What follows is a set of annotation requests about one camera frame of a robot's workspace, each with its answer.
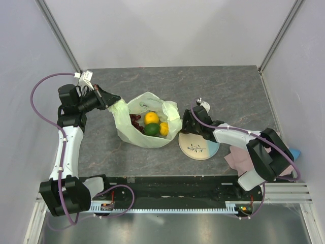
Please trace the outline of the red grape bunch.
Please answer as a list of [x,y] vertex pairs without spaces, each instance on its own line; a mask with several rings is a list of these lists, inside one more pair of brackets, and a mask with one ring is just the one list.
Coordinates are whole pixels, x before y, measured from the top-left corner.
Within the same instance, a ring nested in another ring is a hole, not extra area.
[[144,127],[139,124],[141,116],[136,114],[129,114],[129,116],[133,127],[135,127],[139,132],[144,133]]

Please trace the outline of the orange fruit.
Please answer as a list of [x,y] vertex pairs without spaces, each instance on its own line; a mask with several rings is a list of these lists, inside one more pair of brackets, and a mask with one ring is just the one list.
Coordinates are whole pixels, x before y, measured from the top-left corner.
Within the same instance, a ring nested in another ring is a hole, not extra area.
[[148,112],[144,117],[144,123],[145,123],[145,125],[158,124],[159,123],[159,117],[158,117],[157,113]]

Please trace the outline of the yellow pear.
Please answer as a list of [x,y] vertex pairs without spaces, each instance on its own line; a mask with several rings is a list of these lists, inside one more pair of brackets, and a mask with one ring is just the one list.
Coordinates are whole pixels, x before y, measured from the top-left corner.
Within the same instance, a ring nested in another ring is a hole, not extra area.
[[159,124],[159,134],[166,137],[169,133],[169,126],[167,122],[162,122]]

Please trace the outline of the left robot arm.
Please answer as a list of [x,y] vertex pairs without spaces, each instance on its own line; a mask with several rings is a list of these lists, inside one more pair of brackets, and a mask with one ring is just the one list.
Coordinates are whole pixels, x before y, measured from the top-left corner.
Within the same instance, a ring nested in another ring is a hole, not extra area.
[[78,176],[79,151],[87,122],[86,114],[94,109],[106,110],[121,97],[108,93],[98,85],[81,87],[67,84],[58,89],[59,145],[49,180],[40,184],[40,194],[54,217],[77,214],[90,209],[97,196],[106,200],[111,187],[105,176],[91,176],[81,181]]

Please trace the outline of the green avocado print plastic bag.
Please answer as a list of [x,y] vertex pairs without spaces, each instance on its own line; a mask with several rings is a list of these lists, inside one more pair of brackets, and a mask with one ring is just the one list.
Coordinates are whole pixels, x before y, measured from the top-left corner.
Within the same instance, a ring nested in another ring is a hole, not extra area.
[[[163,147],[170,143],[182,128],[177,103],[164,101],[151,92],[145,92],[128,103],[121,99],[108,110],[113,114],[120,139],[142,148]],[[144,116],[151,111],[157,113],[160,121],[168,124],[167,136],[147,136],[132,125],[130,114],[140,115],[139,124],[144,126]]]

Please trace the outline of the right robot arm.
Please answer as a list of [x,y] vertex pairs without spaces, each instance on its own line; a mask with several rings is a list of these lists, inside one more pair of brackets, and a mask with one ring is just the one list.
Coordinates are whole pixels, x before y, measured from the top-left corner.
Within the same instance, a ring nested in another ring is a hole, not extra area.
[[212,120],[204,106],[196,105],[185,110],[181,133],[230,146],[231,154],[226,160],[239,175],[238,184],[232,188],[238,200],[246,199],[254,187],[265,182],[293,180],[295,155],[271,128],[263,131],[236,128]]

